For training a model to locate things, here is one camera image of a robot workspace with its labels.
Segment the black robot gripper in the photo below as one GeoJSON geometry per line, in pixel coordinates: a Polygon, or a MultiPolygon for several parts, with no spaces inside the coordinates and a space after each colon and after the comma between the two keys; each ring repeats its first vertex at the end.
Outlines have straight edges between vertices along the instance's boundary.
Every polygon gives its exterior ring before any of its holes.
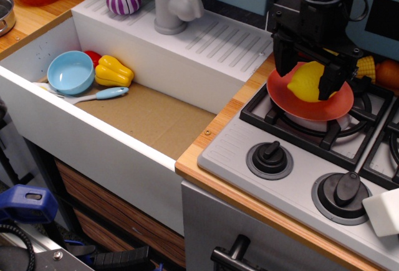
{"type": "Polygon", "coordinates": [[[328,100],[354,78],[360,51],[345,30],[349,22],[359,22],[367,13],[351,17],[352,4],[353,0],[300,0],[299,12],[277,11],[272,37],[279,76],[297,65],[299,54],[323,64],[318,100],[328,100]]]}

